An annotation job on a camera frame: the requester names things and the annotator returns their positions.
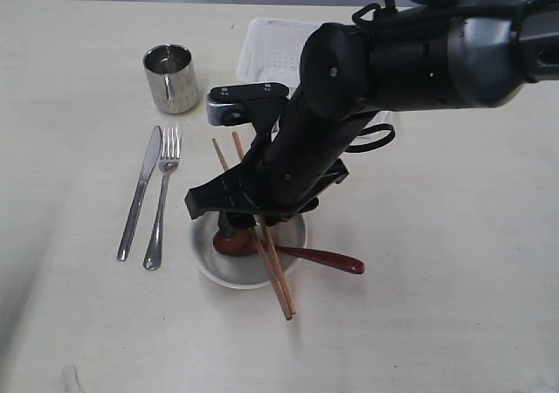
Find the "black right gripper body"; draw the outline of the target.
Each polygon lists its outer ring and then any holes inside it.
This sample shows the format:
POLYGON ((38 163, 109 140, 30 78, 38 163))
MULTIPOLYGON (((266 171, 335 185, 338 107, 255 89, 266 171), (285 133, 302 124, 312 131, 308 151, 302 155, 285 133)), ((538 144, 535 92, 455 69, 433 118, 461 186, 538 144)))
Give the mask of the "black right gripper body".
POLYGON ((225 171, 207 183, 188 190, 184 202, 190 218, 196 220, 207 212, 216 211, 227 216, 230 226, 237 229, 254 224, 255 216, 263 216, 270 225, 287 221, 297 214, 314 210, 319 205, 319 195, 330 185, 339 184, 349 175, 341 159, 336 159, 326 174, 298 202, 282 206, 269 197, 262 197, 263 191, 250 193, 241 183, 243 165, 225 171))

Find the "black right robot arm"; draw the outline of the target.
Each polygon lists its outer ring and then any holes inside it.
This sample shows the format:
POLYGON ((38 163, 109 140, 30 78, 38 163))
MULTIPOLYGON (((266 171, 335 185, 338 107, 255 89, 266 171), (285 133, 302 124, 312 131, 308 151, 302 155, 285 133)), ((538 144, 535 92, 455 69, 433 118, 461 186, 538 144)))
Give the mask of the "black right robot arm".
POLYGON ((250 123, 239 165, 190 189, 192 218, 216 211, 242 229, 313 210, 347 176, 341 156, 382 111, 500 107, 527 83, 558 77, 558 0, 372 3, 351 24, 325 23, 307 39, 294 91, 275 83, 218 86, 217 123, 250 123))

